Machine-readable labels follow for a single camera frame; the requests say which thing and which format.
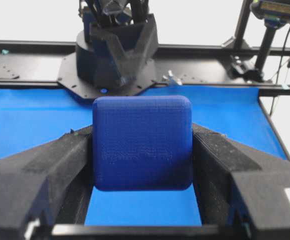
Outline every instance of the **blue foam block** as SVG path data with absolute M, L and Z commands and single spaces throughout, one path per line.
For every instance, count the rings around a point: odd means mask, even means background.
M 192 149 L 186 97 L 101 97 L 93 104 L 93 173 L 99 190 L 186 189 L 193 180 Z

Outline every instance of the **cable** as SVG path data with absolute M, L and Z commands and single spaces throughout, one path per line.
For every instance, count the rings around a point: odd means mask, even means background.
M 289 60 L 290 60 L 290 59 L 286 60 L 282 65 L 280 65 L 280 67 L 281 67 L 281 68 L 284 67 L 284 66 L 289 62 Z M 269 78 L 268 80 L 273 80 L 273 78 L 277 75 L 278 72 L 279 72 L 279 71 L 276 71 L 276 72 L 274 73 L 274 75 L 271 76 L 271 78 Z
M 285 48 L 286 48 L 286 44 L 287 44 L 287 40 L 289 39 L 289 36 L 290 36 L 290 25 L 289 25 L 289 29 L 288 29 L 287 34 L 286 34 L 286 37 L 285 37 L 283 49 L 281 51 L 281 56 L 280 56 L 280 61 L 279 61 L 278 70 L 277 70 L 277 76 L 276 76 L 276 82 L 275 82 L 276 85 L 279 83 L 280 71 L 281 71 L 281 68 L 282 68 L 282 61 L 283 61 L 284 52 L 285 52 Z M 269 116 L 272 116 L 273 115 L 275 99 L 276 98 L 273 97 L 273 101 L 271 103 L 271 108 L 270 108 Z
M 284 81 L 284 84 L 287 83 L 287 77 L 289 75 L 289 72 L 290 72 L 290 68 L 287 68 L 287 72 L 286 72 L 286 76 L 285 76 L 285 81 Z M 278 96 L 277 99 L 276 99 L 276 103 L 275 103 L 275 106 L 273 107 L 273 111 L 272 111 L 272 114 L 275 112 L 276 110 L 276 107 L 277 105 L 279 104 L 279 101 L 280 101 L 280 97 Z

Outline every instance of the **black 3d-printed part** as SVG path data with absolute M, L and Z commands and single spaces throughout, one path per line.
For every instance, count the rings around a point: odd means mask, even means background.
M 156 83 L 158 48 L 154 15 L 147 22 L 101 29 L 91 28 L 91 43 L 77 36 L 76 53 L 63 59 L 58 82 L 83 99 L 133 96 Z
M 247 223 L 252 239 L 290 239 L 290 162 L 193 126 L 203 224 Z
M 69 185 L 92 160 L 91 134 L 91 127 L 72 131 L 0 160 L 0 240 L 23 239 L 35 219 L 55 223 Z

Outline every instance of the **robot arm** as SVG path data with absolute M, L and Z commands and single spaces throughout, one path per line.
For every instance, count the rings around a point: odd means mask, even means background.
M 117 16 L 123 13 L 130 4 L 134 23 L 147 19 L 149 0 L 85 0 L 91 13 L 102 28 L 117 27 L 120 21 Z

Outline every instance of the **black bar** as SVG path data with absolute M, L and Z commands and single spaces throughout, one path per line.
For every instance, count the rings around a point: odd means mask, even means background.
M 115 226 L 79 226 L 56 225 L 53 229 L 37 229 L 33 240 L 247 240 L 246 229 L 216 225 L 202 227 L 115 227 Z
M 242 3 L 240 15 L 238 18 L 238 23 L 237 23 L 237 27 L 235 31 L 235 43 L 234 43 L 235 50 L 242 48 L 247 23 L 249 21 L 249 17 L 251 14 L 250 5 L 252 2 L 253 0 L 244 0 Z
M 35 80 L 35 79 L 22 79 L 22 78 L 14 78 L 14 79 L 6 79 L 6 78 L 0 78 L 1 83 L 38 83 L 38 84 L 44 84 L 44 83 L 55 83 L 57 82 L 57 79 L 53 80 Z
M 35 41 L 0 41 L 0 53 L 2 49 L 9 50 L 11 54 L 40 54 L 40 55 L 69 55 L 75 52 L 75 42 L 35 42 Z M 211 45 L 159 45 L 156 56 L 178 55 L 186 57 L 217 57 L 217 56 L 254 56 L 258 55 L 259 47 L 251 49 L 227 49 L 221 46 Z M 271 56 L 290 56 L 290 47 L 283 52 L 282 47 L 272 47 Z
M 255 63 L 255 68 L 258 69 L 260 73 L 263 71 L 266 59 L 270 54 L 271 45 L 274 40 L 275 33 L 276 33 L 275 28 L 273 27 L 266 28 L 266 32 L 263 41 L 261 43 L 259 54 Z
M 288 86 L 288 89 L 285 89 L 280 85 L 260 86 L 259 96 L 260 97 L 290 96 L 290 85 Z
M 265 109 L 265 107 L 264 107 L 264 105 L 263 105 L 263 103 L 262 103 L 262 101 L 261 101 L 260 99 L 258 99 L 258 104 L 259 104 L 259 106 L 260 106 L 262 112 L 264 113 L 264 115 L 265 115 L 265 117 L 266 117 L 266 119 L 267 119 L 267 121 L 268 121 L 268 123 L 269 123 L 271 129 L 273 130 L 274 134 L 276 135 L 276 138 L 277 138 L 279 144 L 281 145 L 281 148 L 282 148 L 282 150 L 283 150 L 283 152 L 284 152 L 284 154 L 285 154 L 287 160 L 290 161 L 290 153 L 289 153 L 289 151 L 287 150 L 287 148 L 286 148 L 286 146 L 285 146 L 285 144 L 284 144 L 284 142 L 283 142 L 283 140 L 282 140 L 282 138 L 281 138 L 279 132 L 278 132 L 277 129 L 275 128 L 275 125 L 274 125 L 274 123 L 273 123 L 271 117 L 270 117 L 269 114 L 267 113 L 267 111 L 266 111 L 266 109 Z
M 131 14 L 135 24 L 142 23 L 146 20 L 146 15 L 144 14 L 143 4 L 140 0 L 130 1 Z
M 62 89 L 57 82 L 49 81 L 0 81 L 0 89 Z

